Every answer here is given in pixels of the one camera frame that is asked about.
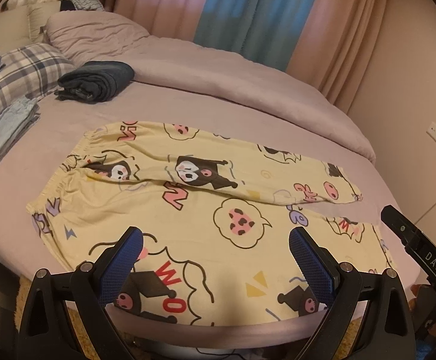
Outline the yellow cartoon print pants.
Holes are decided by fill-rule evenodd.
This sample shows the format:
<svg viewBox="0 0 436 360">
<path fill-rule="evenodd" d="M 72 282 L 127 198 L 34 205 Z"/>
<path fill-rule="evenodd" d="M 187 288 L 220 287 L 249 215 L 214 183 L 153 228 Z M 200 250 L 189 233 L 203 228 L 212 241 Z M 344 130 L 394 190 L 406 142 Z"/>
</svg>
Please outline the yellow cartoon print pants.
<svg viewBox="0 0 436 360">
<path fill-rule="evenodd" d="M 140 228 L 144 246 L 115 305 L 223 327 L 318 311 L 289 250 L 295 227 L 361 272 L 392 267 L 376 221 L 316 211 L 362 198 L 331 163 L 181 125 L 121 122 L 85 133 L 27 209 L 69 269 Z"/>
</svg>

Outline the pink bed mattress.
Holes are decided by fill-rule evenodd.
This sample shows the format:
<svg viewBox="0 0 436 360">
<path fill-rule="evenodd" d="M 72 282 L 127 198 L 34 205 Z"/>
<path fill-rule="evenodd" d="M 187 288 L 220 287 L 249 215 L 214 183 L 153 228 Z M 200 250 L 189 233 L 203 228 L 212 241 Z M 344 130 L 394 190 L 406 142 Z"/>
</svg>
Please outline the pink bed mattress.
<svg viewBox="0 0 436 360">
<path fill-rule="evenodd" d="M 109 102 L 39 108 L 0 163 L 0 256 L 26 277 L 66 272 L 140 228 L 110 308 L 126 332 L 226 349 L 310 335 L 323 311 L 288 247 L 297 226 L 361 271 L 417 278 L 380 222 L 394 198 L 371 145 L 307 85 L 213 97 L 133 83 Z"/>
</svg>

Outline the folded light blue jeans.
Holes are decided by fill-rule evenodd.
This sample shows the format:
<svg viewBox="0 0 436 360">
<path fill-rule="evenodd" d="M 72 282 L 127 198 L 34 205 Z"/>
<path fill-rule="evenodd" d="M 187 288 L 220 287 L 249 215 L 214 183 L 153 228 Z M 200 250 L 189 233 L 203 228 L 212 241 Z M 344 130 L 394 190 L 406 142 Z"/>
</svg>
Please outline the folded light blue jeans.
<svg viewBox="0 0 436 360">
<path fill-rule="evenodd" d="M 37 99 L 22 97 L 0 114 L 0 161 L 17 140 L 40 118 Z"/>
</svg>

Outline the folded dark navy pants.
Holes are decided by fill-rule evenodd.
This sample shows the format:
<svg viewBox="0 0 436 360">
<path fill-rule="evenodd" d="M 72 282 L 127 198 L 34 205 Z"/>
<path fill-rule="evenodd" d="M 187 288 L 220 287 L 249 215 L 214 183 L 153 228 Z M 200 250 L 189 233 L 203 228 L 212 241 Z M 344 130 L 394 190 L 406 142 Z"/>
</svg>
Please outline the folded dark navy pants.
<svg viewBox="0 0 436 360">
<path fill-rule="evenodd" d="M 54 94 L 59 100 L 88 104 L 108 102 L 120 94 L 134 76 L 132 67 L 120 61 L 88 61 L 61 76 Z"/>
</svg>

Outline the pastel striped curtain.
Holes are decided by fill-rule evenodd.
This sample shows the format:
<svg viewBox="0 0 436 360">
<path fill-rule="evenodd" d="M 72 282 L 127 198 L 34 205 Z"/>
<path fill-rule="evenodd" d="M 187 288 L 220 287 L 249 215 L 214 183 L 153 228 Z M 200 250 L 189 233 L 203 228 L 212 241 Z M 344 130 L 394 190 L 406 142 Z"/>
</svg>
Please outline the pastel striped curtain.
<svg viewBox="0 0 436 360">
<path fill-rule="evenodd" d="M 286 72 L 346 111 L 377 41 L 387 0 L 117 0 L 158 37 L 237 53 Z"/>
</svg>

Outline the plaid pillow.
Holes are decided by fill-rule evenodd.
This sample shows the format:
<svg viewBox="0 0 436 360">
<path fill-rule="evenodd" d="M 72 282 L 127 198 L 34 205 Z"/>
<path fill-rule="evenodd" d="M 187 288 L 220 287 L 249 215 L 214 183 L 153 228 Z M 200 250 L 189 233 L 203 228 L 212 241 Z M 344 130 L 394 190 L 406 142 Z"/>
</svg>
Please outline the plaid pillow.
<svg viewBox="0 0 436 360">
<path fill-rule="evenodd" d="M 13 102 L 26 97 L 41 100 L 58 87 L 58 79 L 75 69 L 64 54 L 46 43 L 13 49 L 2 55 L 0 114 Z"/>
</svg>

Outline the pink duvet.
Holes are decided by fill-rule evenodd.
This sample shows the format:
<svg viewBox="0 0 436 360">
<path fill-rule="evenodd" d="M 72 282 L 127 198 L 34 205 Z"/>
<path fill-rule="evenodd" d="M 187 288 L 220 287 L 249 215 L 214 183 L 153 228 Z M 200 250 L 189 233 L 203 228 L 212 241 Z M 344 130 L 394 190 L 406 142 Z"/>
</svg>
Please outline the pink duvet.
<svg viewBox="0 0 436 360">
<path fill-rule="evenodd" d="M 50 16 L 44 30 L 51 45 L 76 66 L 92 60 L 124 62 L 139 82 L 262 111 L 376 161 L 365 135 L 316 88 L 239 54 L 155 37 L 106 11 L 60 11 Z"/>
</svg>

